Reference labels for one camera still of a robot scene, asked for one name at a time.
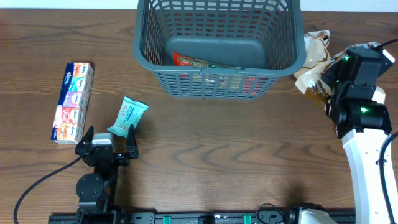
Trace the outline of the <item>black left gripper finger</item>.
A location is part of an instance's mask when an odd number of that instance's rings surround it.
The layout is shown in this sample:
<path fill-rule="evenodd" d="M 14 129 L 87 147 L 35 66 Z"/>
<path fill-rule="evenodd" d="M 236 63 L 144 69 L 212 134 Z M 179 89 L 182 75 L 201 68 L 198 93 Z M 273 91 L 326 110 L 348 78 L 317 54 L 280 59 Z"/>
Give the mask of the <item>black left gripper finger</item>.
<path fill-rule="evenodd" d="M 125 147 L 129 155 L 137 155 L 137 143 L 134 137 L 134 125 L 131 124 L 127 132 Z"/>
<path fill-rule="evenodd" d="M 90 145 L 94 136 L 94 127 L 90 126 L 86 132 L 86 134 L 82 137 L 81 141 L 79 142 L 79 148 L 84 148 L 87 145 Z"/>

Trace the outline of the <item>white brown snack bag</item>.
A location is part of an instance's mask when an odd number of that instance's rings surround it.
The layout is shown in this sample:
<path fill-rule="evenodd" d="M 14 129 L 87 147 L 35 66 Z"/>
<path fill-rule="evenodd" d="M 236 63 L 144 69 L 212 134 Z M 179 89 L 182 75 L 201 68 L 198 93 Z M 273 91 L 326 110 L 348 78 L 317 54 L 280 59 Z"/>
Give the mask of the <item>white brown snack bag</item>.
<path fill-rule="evenodd" d="M 329 55 L 323 60 L 310 57 L 305 60 L 303 67 L 294 73 L 295 86 L 323 110 L 326 110 L 326 101 L 331 95 L 331 88 L 321 80 L 321 76 L 333 62 Z"/>

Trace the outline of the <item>red spaghetti package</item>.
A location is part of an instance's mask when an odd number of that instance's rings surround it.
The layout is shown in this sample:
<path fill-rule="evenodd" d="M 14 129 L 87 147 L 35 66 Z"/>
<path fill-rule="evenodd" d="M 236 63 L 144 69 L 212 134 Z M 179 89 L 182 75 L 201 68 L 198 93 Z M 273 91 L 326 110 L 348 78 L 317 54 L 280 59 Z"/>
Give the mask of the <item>red spaghetti package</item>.
<path fill-rule="evenodd" d="M 223 65 L 220 63 L 214 63 L 214 62 L 209 62 L 206 60 L 201 60 L 193 57 L 189 57 L 186 55 L 179 54 L 177 52 L 173 53 L 173 60 L 174 60 L 174 65 L 176 66 L 193 66 L 195 68 L 236 68 L 232 67 L 229 65 Z M 188 78 L 188 75 L 180 75 L 180 78 Z M 227 89 L 227 83 L 229 82 L 229 79 L 231 79 L 230 84 L 229 84 L 229 89 L 232 91 L 236 91 L 239 88 L 240 81 L 242 80 L 242 77 L 240 76 L 234 76 L 233 78 L 228 78 L 228 77 L 220 77 L 218 79 L 218 88 L 222 90 Z M 254 77 L 247 77 L 246 80 L 244 81 L 243 87 L 242 87 L 242 94 L 248 94 L 249 90 L 251 90 L 251 85 L 254 83 L 256 78 Z M 194 82 L 199 82 L 201 81 L 201 78 L 199 78 L 198 75 L 193 76 L 193 81 Z M 210 84 L 215 84 L 216 83 L 216 77 L 215 75 L 210 75 L 206 76 L 205 78 L 205 86 L 210 86 Z M 260 94 L 260 84 L 258 83 L 256 87 L 254 87 L 252 96 L 256 96 Z"/>

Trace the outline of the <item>beige snack bag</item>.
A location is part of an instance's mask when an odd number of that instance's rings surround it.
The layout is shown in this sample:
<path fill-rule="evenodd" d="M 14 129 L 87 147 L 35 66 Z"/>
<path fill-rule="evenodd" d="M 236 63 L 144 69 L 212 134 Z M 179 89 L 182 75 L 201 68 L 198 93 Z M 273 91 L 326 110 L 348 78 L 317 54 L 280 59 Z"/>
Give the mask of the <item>beige snack bag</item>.
<path fill-rule="evenodd" d="M 328 69 L 332 79 L 326 115 L 335 123 L 340 139 L 352 130 L 390 133 L 386 93 L 376 82 L 394 62 L 381 45 L 353 45 Z"/>

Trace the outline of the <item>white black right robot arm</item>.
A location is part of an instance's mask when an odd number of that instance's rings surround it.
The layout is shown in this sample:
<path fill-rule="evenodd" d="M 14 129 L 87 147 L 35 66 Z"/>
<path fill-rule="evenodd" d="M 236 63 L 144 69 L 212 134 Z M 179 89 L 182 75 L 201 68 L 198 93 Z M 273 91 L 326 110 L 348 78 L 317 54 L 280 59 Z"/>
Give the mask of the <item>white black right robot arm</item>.
<path fill-rule="evenodd" d="M 296 76 L 296 87 L 335 124 L 351 172 L 356 223 L 397 223 L 397 184 L 386 94 L 377 79 L 395 62 L 377 42 L 351 45 Z"/>

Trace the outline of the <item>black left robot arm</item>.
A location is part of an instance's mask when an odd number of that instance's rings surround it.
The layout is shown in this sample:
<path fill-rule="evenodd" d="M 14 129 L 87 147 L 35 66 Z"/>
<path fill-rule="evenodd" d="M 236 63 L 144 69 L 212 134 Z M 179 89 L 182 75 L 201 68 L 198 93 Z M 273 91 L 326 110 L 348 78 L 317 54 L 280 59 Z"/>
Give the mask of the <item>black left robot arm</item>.
<path fill-rule="evenodd" d="M 137 159 L 139 151 L 134 138 L 134 126 L 130 125 L 125 147 L 126 152 L 114 152 L 111 133 L 94 133 L 89 127 L 76 145 L 75 153 L 85 164 L 93 168 L 92 173 L 82 176 L 76 184 L 79 197 L 78 223 L 127 224 L 129 214 L 114 203 L 118 182 L 118 169 Z"/>

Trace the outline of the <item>teal wet wipes pack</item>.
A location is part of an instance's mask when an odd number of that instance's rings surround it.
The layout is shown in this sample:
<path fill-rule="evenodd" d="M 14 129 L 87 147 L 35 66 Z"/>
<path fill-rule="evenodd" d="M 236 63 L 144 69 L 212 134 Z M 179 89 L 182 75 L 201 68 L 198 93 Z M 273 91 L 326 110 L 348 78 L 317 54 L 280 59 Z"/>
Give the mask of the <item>teal wet wipes pack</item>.
<path fill-rule="evenodd" d="M 133 129 L 137 127 L 145 111 L 149 108 L 148 105 L 140 101 L 125 96 L 120 107 L 116 121 L 107 130 L 117 136 L 127 137 L 130 126 Z"/>

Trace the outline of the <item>Kleenex tissue multipack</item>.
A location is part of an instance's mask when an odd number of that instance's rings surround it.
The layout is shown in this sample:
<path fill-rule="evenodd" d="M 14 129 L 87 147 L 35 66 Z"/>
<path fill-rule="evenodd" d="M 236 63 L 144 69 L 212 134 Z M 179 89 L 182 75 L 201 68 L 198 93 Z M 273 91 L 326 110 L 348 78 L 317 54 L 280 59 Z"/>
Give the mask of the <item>Kleenex tissue multipack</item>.
<path fill-rule="evenodd" d="M 90 63 L 66 65 L 53 121 L 52 141 L 77 144 L 82 139 L 93 75 Z"/>

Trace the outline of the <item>white snack bag top right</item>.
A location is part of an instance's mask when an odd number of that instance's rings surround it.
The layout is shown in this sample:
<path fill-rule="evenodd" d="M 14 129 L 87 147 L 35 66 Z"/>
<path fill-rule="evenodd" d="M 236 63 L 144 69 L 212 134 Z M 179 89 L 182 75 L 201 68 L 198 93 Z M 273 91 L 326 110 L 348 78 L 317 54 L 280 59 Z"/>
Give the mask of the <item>white snack bag top right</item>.
<path fill-rule="evenodd" d="M 312 31 L 304 34 L 306 59 L 303 68 L 311 69 L 319 62 L 330 59 L 327 47 L 330 41 L 330 31 Z"/>

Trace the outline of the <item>grey plastic basket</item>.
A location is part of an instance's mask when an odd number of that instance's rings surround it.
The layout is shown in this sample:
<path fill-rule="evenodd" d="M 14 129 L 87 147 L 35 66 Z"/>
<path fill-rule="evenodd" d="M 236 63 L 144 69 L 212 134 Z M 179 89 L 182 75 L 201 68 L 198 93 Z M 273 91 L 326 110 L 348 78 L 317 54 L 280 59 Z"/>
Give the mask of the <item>grey plastic basket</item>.
<path fill-rule="evenodd" d="M 299 0 L 143 0 L 136 12 L 136 61 L 154 73 L 168 94 L 180 98 L 255 99 L 305 61 Z M 236 68 L 174 65 L 173 53 Z M 194 82 L 198 75 L 201 81 Z M 205 86 L 206 76 L 216 83 Z M 220 77 L 242 77 L 236 91 L 218 88 Z M 242 94 L 247 77 L 256 78 Z M 260 84 L 260 94 L 252 96 Z"/>

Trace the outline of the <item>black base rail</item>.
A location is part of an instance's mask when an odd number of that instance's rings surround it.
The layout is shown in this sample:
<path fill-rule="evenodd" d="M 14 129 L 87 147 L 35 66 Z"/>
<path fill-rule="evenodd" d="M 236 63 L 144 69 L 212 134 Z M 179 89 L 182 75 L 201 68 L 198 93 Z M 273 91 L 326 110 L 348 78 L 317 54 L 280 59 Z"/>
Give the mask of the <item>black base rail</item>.
<path fill-rule="evenodd" d="M 332 211 L 328 213 L 330 218 L 336 223 L 355 223 L 355 214 L 351 211 Z M 47 223 L 80 223 L 76 215 L 51 215 Z M 81 223 L 112 223 L 112 222 L 99 222 L 93 220 L 83 221 Z M 132 213 L 130 214 L 129 223 L 131 224 L 199 224 L 199 223 L 284 223 L 282 215 L 278 212 L 261 211 L 257 216 L 255 213 Z"/>

